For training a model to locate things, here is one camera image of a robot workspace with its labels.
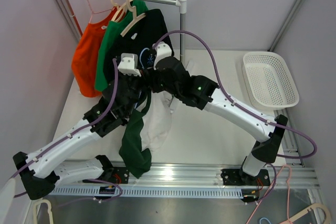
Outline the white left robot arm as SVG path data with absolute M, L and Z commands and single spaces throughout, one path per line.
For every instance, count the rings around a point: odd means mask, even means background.
M 145 88 L 141 76 L 117 74 L 99 102 L 68 132 L 34 152 L 15 154 L 16 174 L 20 176 L 29 199 L 43 198 L 63 184 L 95 179 L 102 183 L 110 181 L 114 167 L 105 155 L 97 155 L 74 166 L 67 166 L 64 161 L 125 125 Z

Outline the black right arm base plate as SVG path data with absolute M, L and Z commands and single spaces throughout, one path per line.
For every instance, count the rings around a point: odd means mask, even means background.
M 257 186 L 261 182 L 263 186 L 270 186 L 270 177 L 266 169 L 261 169 L 256 176 L 248 175 L 242 168 L 224 168 L 221 170 L 221 178 L 225 186 Z

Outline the light blue wire hanger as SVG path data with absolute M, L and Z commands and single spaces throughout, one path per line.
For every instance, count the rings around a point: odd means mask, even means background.
M 149 90 L 149 77 L 150 73 L 153 70 L 155 61 L 155 50 L 153 48 L 144 48 L 140 52 L 139 62 L 141 65 L 141 73 L 142 73 L 142 86 L 141 91 L 139 93 L 139 100 L 135 104 L 134 108 L 137 109 L 141 103 L 145 100 L 145 95 Z

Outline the green and white t shirt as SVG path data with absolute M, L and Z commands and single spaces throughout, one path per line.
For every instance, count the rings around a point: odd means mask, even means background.
M 152 166 L 152 153 L 165 142 L 172 125 L 169 108 L 172 96 L 149 92 L 131 113 L 119 155 L 129 172 L 140 178 Z

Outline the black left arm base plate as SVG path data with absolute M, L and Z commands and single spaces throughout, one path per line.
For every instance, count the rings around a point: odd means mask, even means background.
M 114 184 L 127 184 L 129 171 L 125 167 L 110 167 L 104 170 L 102 167 L 89 166 L 84 169 L 86 175 L 83 183 L 91 183 L 92 179 L 103 180 Z

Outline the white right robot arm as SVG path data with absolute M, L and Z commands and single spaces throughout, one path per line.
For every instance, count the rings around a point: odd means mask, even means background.
M 255 144 L 244 159 L 239 179 L 252 184 L 266 164 L 275 162 L 284 136 L 287 117 L 264 115 L 240 104 L 225 94 L 217 82 L 206 76 L 192 76 L 174 57 L 158 61 L 154 67 L 143 70 L 147 85 L 153 92 L 166 91 L 183 104 L 216 114 L 249 133 Z

